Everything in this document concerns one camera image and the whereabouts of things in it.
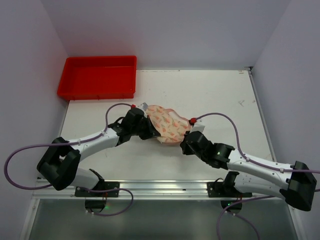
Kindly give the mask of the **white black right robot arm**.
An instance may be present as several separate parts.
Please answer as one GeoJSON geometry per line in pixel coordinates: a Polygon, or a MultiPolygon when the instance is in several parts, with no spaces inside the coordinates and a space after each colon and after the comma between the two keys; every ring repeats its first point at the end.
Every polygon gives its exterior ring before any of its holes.
{"type": "Polygon", "coordinates": [[[241,155],[233,146],[213,143],[199,131],[188,132],[180,147],[184,155],[195,155],[212,168],[228,170],[225,179],[228,192],[278,197],[305,212],[312,208],[317,180],[315,171],[303,162],[278,163],[241,155]]]}

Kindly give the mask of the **floral mesh laundry bag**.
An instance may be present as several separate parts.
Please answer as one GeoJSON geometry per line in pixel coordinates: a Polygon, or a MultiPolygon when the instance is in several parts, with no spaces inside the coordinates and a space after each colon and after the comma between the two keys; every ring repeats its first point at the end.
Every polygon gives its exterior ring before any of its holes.
{"type": "Polygon", "coordinates": [[[184,139],[185,133],[192,129],[189,120],[181,117],[171,108],[149,105],[145,112],[155,129],[160,133],[160,136],[156,139],[161,144],[180,144],[184,139]]]}

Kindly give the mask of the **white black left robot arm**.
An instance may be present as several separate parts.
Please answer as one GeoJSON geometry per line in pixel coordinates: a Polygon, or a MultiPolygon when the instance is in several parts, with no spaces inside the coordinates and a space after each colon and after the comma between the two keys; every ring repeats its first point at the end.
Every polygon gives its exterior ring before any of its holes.
{"type": "Polygon", "coordinates": [[[128,142],[132,136],[141,140],[160,137],[150,117],[137,107],[130,109],[121,122],[111,123],[106,129],[75,143],[56,138],[36,168],[57,191],[74,186],[100,193],[105,189],[102,176],[93,169],[80,168],[79,163],[102,150],[128,142]]]}

